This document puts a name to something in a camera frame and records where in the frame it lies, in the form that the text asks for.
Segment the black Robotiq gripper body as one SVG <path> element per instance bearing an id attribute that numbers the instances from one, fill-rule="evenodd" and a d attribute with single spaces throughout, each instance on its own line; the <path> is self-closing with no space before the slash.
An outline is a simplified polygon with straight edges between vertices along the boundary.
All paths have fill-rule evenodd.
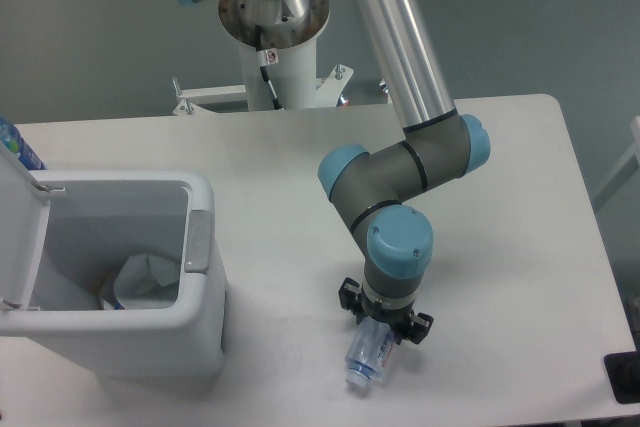
<path id="1" fill-rule="evenodd" d="M 413 308 L 413 299 L 409 301 L 392 299 L 382 301 L 377 297 L 369 297 L 365 292 L 360 294 L 362 316 L 370 317 L 388 325 L 404 325 L 408 322 Z"/>

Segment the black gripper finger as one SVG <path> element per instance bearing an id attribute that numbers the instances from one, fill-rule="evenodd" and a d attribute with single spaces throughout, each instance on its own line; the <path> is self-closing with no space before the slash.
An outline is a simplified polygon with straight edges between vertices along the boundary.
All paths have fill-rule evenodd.
<path id="1" fill-rule="evenodd" d="M 355 322 L 359 325 L 366 317 L 362 306 L 361 286 L 350 277 L 346 277 L 342 282 L 338 297 L 343 310 L 351 312 L 355 317 Z"/>
<path id="2" fill-rule="evenodd" d="M 422 312 L 411 310 L 405 313 L 400 320 L 391 325 L 395 335 L 395 343 L 400 345 L 403 341 L 419 345 L 429 334 L 434 323 L 434 318 Z"/>

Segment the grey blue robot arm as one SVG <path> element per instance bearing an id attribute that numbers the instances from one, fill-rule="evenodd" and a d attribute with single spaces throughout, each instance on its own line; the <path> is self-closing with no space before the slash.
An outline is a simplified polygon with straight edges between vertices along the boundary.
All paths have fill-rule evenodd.
<path id="1" fill-rule="evenodd" d="M 241 54 L 248 108 L 319 107 L 316 41 L 329 0 L 218 1 L 220 21 Z M 404 137 L 373 153 L 345 145 L 319 165 L 325 194 L 365 259 L 363 279 L 344 280 L 339 301 L 357 319 L 379 321 L 398 341 L 417 344 L 433 323 L 413 309 L 433 233 L 409 201 L 481 167 L 491 145 L 481 122 L 457 111 L 414 0 L 357 1 Z"/>

